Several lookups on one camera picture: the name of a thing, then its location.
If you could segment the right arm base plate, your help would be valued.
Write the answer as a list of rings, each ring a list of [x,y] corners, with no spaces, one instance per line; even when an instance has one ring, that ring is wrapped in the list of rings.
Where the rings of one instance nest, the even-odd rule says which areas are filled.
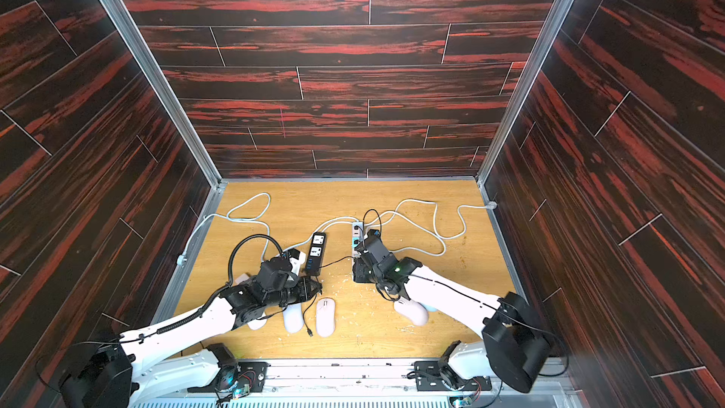
[[[485,376],[464,379],[449,364],[453,351],[461,345],[453,342],[437,360],[416,361],[406,378],[415,381],[418,391],[490,391],[491,379]]]

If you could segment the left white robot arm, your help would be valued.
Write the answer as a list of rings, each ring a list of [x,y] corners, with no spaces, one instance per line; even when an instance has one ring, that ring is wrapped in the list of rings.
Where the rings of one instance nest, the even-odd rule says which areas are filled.
[[[68,407],[131,407],[190,387],[209,385],[232,357],[226,349],[177,353],[201,341],[236,330],[277,305],[285,308],[311,300],[322,285],[311,277],[284,281],[281,290],[265,291],[256,279],[216,290],[199,308],[123,332],[110,342],[85,342],[71,352],[60,377]]]

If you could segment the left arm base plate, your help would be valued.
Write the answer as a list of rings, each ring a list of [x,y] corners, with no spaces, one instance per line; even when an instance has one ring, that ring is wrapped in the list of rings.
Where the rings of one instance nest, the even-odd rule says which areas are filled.
[[[268,362],[238,360],[223,344],[211,344],[206,351],[213,354],[217,371],[207,385],[189,388],[189,392],[246,397],[264,391]]]

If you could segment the white wireless mouse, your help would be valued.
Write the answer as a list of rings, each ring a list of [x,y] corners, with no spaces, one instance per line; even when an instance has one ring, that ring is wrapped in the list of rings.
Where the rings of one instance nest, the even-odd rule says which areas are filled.
[[[249,326],[250,330],[258,331],[260,328],[262,328],[267,322],[266,318],[260,318],[253,321],[250,321],[247,326]]]

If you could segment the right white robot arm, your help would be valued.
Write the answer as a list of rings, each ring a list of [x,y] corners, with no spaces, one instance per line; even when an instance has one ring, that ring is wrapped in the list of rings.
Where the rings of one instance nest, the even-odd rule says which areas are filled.
[[[477,334],[477,342],[454,341],[439,358],[438,378],[446,387],[461,390],[476,378],[497,377],[520,393],[532,390],[553,340],[524,298],[513,292],[503,298],[483,294],[444,278],[415,259],[400,260],[383,245],[376,230],[355,251],[354,274],[375,284],[394,302],[398,313],[423,325],[432,309]]]

